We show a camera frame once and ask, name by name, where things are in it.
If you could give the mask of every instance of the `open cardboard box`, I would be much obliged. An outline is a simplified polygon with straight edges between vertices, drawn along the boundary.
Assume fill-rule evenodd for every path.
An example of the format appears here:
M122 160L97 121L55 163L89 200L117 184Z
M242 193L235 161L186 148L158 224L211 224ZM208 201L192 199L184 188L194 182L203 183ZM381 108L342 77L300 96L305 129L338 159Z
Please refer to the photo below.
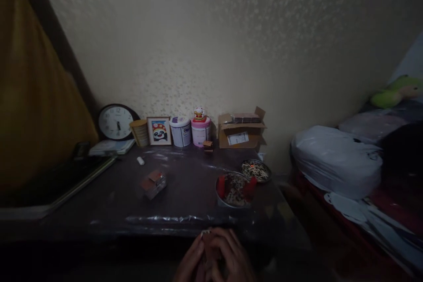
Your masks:
M266 128L263 118L266 112L260 107L254 111L261 123L226 123L232 120L230 114L219 116L219 147L220 148L256 148L264 142L263 129Z

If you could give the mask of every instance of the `hand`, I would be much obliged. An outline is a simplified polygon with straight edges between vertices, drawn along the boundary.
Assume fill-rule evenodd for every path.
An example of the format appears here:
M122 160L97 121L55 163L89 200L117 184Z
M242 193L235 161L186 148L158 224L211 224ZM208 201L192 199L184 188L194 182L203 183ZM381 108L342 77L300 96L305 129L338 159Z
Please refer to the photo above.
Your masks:
M242 247L237 236L232 229L213 228L211 232L216 237L210 242L213 248L219 248L226 261L229 271L227 282L255 282L256 275L252 269L247 252ZM220 274L217 261L213 262L211 277L214 282L224 282Z
M201 241L201 234L195 238L193 244L184 255L178 269L176 270L173 282L189 282L193 271L201 259L204 251L204 242Z

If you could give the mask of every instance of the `pink can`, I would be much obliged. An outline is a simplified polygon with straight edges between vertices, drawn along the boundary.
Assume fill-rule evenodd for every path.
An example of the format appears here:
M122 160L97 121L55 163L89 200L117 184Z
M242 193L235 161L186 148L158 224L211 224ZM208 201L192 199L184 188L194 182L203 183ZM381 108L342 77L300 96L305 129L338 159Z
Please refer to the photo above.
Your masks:
M207 117L205 122L194 121L191 119L191 130L193 132L193 143L195 146L202 148L204 141L211 141L212 120Z

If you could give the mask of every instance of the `framed picture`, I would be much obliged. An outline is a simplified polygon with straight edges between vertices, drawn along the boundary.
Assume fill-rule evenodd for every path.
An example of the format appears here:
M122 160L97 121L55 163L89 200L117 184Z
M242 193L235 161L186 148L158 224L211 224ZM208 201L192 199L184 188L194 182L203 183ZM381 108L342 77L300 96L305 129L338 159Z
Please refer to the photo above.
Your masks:
M170 117L147 117L151 145L172 145Z

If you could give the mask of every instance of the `white plastic bag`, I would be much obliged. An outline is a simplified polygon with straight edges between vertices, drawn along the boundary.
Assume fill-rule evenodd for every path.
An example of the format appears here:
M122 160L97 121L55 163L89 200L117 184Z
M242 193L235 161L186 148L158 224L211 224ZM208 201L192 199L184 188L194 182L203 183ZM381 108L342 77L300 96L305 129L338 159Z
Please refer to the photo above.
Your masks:
M385 136L407 122L392 115L391 110L373 110L359 113L339 125L339 130L353 134L364 143L377 144Z
M323 190L361 199L380 183L380 148L356 142L353 135L314 126L297 133L291 145L300 171Z

